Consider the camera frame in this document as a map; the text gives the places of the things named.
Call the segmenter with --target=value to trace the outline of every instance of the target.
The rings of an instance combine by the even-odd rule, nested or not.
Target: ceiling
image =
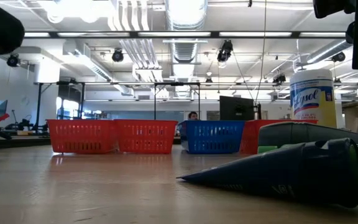
[[[52,1],[21,1],[0,0],[0,7],[20,19],[26,31],[109,31],[106,15],[109,13],[109,0],[93,1],[98,9],[100,18],[94,23],[83,22],[79,17],[66,17],[60,23],[53,24],[48,21],[47,11],[42,6]],[[267,0],[253,1],[252,7],[247,7],[248,1],[209,0],[206,12],[204,30],[218,31],[340,31],[347,29],[354,21],[354,15],[337,13],[324,19],[316,19],[312,9],[312,0]],[[151,30],[166,30],[167,18],[164,1],[149,0],[148,22]],[[286,5],[285,9],[276,6]],[[43,46],[46,40],[32,42],[24,41],[24,45]],[[219,68],[216,60],[217,52],[223,44],[223,39],[208,39],[207,43],[199,44],[196,65],[191,81],[204,82],[206,73],[212,73],[213,82],[264,82],[271,81],[274,74],[269,74],[274,68],[286,60],[294,59],[297,55],[311,54],[321,47],[328,45],[332,39],[232,39],[234,54],[227,61],[225,68]],[[152,40],[158,62],[162,67],[162,77],[166,80],[173,77],[170,45],[164,44],[162,39]],[[125,54],[124,61],[114,63],[111,59],[115,48],[122,47],[118,39],[76,39],[77,46],[85,44],[91,49],[91,58],[97,61],[115,80],[133,82],[132,61]],[[334,76],[341,76],[353,72],[351,69],[352,49],[344,52],[347,56],[344,62],[318,63],[319,68],[328,68]],[[61,76],[75,76],[79,81],[94,82],[98,79],[86,66],[68,60],[65,53],[56,55],[68,65],[68,70],[62,70]],[[289,81],[293,69],[285,71]],[[347,82],[358,82],[358,75],[348,78]],[[92,86],[92,90],[105,90],[106,87]],[[354,90],[355,87],[346,87],[342,90]]]

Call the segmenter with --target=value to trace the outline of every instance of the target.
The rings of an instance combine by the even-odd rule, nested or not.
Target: table surface
[[[358,223],[358,207],[305,205],[179,182],[237,155],[54,154],[0,149],[0,223]]]

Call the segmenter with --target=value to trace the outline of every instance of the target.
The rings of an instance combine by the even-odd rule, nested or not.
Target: blue plastic basket
[[[239,152],[245,121],[184,121],[180,141],[191,154]]]

